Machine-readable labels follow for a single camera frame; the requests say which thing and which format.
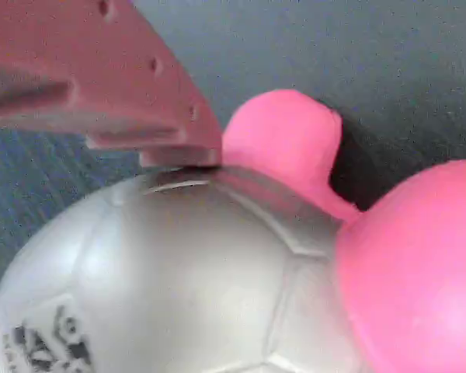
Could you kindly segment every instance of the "soccer ball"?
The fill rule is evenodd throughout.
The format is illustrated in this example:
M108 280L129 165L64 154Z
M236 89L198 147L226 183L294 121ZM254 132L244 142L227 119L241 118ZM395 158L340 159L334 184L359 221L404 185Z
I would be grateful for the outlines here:
M0 285L0 373L361 373L333 283L339 224L244 169L94 193Z

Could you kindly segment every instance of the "gray floor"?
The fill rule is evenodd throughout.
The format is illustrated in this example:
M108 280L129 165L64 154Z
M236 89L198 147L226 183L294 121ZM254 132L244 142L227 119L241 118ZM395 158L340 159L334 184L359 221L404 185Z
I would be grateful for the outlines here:
M338 109L332 181L363 208L418 170L466 158L466 0L136 3L223 124L279 87ZM0 131L0 277L45 221L140 172L134 155L90 153L76 137Z

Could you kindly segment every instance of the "pink rubber toy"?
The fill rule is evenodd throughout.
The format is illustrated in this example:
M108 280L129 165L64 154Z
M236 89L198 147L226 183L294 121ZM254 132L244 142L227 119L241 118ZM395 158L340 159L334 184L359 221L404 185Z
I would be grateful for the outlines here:
M405 181L338 241L356 335L379 373L466 373L466 161Z
M330 215L351 221L359 211L329 186L341 133L340 115L310 97L294 90L264 93L230 120L224 164L270 176Z

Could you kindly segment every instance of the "red plastic piece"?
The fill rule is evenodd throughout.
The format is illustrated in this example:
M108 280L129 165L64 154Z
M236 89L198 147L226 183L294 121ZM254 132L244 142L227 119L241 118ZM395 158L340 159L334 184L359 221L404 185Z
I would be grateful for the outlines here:
M294 90L254 97L232 117L223 137L224 164L254 169L290 187L332 216L360 212L329 186L342 119Z
M0 127L87 134L145 165L221 161L207 101L124 0L0 0Z
M337 241L343 304L378 373L466 373L466 161L401 183Z

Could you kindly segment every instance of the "pink ball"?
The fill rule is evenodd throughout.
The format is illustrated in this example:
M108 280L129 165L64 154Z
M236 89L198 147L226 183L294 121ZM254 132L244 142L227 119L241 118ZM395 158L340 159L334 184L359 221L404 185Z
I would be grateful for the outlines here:
M406 180L347 225L337 266L377 373L466 373L466 161Z

